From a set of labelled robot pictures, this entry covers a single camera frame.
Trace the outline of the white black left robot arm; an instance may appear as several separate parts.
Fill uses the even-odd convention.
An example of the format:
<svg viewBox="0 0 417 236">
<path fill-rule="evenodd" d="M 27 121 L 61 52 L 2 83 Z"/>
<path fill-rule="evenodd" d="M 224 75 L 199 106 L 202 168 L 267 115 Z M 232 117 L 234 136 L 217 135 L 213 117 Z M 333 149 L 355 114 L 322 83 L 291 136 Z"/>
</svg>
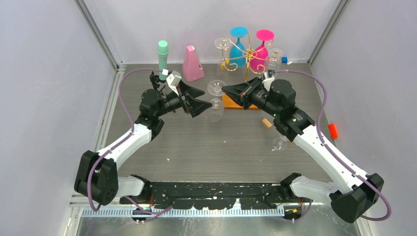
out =
<svg viewBox="0 0 417 236">
<path fill-rule="evenodd" d="M 193 118 L 212 107 L 199 97 L 205 92 L 180 81 L 163 97 L 155 89 L 147 89 L 141 96 L 140 114 L 133 126 L 109 146 L 84 152 L 74 182 L 75 192 L 88 198 L 92 204 L 108 205 L 117 197 L 133 197 L 138 203 L 146 203 L 151 196 L 146 179 L 131 175 L 118 176 L 122 164 L 139 148 L 153 141 L 160 133 L 164 121 L 161 116 L 183 109 Z"/>
</svg>

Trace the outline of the clear wine glass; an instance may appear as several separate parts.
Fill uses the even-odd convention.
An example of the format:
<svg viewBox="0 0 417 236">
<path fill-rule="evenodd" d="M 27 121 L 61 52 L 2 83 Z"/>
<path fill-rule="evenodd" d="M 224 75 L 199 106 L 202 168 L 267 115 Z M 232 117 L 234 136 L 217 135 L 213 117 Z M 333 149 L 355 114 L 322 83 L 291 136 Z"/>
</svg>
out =
<svg viewBox="0 0 417 236">
<path fill-rule="evenodd" d="M 221 99 L 222 95 L 225 94 L 222 90 L 224 86 L 226 86 L 226 83 L 222 80 L 213 80 L 207 85 L 208 92 L 214 96 L 211 100 L 212 107 L 209 112 L 209 118 L 212 122 L 220 121 L 224 114 L 225 107 Z"/>
<path fill-rule="evenodd" d="M 288 139 L 285 136 L 273 140 L 272 151 L 284 151 L 287 148 Z"/>
</svg>

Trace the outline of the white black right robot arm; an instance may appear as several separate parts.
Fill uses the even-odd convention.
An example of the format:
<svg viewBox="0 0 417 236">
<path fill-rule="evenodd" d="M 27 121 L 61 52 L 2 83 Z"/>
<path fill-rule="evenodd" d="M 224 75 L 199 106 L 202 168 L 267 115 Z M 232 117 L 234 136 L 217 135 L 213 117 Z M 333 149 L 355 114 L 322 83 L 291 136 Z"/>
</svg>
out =
<svg viewBox="0 0 417 236">
<path fill-rule="evenodd" d="M 244 109 L 254 105 L 273 116 L 277 131 L 308 153 L 332 179 L 326 183 L 292 173 L 281 181 L 284 200 L 293 202 L 300 197 L 323 203 L 348 223 L 354 223 L 377 202 L 374 189 L 381 191 L 382 177 L 367 174 L 332 145 L 314 120 L 295 105 L 296 91 L 289 81 L 254 78 L 224 86 L 222 91 Z"/>
</svg>

